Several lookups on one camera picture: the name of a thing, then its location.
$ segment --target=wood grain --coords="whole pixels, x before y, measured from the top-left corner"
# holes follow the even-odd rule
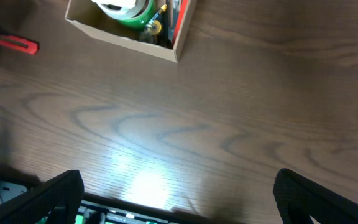
[[[178,65],[86,36],[66,3],[17,29],[38,55],[0,49],[0,165],[246,223],[281,223],[283,167],[358,203],[358,1],[199,0]]]

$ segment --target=white tape roll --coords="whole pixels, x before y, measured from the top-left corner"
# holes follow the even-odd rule
[[[132,9],[121,8],[121,9],[110,9],[108,5],[98,3],[98,6],[106,13],[109,17],[117,20],[130,19],[136,16],[143,8],[146,0],[137,0],[135,7]]]

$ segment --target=open box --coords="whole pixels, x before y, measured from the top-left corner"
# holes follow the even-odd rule
[[[137,41],[139,32],[107,16],[92,0],[70,0],[65,19],[89,36],[139,52],[178,62],[197,0],[188,0],[173,49]],[[158,0],[157,6],[165,4]]]

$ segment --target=wooden table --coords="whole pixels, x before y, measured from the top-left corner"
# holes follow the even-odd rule
[[[358,0],[199,0],[179,64],[88,37],[66,5],[0,0],[41,44],[0,49],[0,173],[79,169],[103,197],[281,223],[287,167],[358,203]]]

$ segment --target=red strip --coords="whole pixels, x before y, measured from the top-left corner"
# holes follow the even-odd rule
[[[37,51],[39,49],[39,46],[37,43],[31,42],[24,38],[16,37],[13,35],[2,35],[1,37],[4,37],[5,39],[13,40],[14,42],[19,42],[19,43],[27,45],[27,47],[23,47],[23,46],[13,44],[8,41],[0,39],[0,45],[4,46],[4,47],[9,47],[10,49],[20,50],[21,52],[25,52],[28,54],[35,54],[35,53],[37,53]]]
[[[175,41],[176,41],[177,35],[179,33],[181,22],[183,20],[183,17],[185,16],[186,7],[187,7],[187,0],[182,0],[179,16],[178,16],[178,20],[177,20],[177,25],[175,27],[175,32],[173,33],[172,46],[175,45]]]

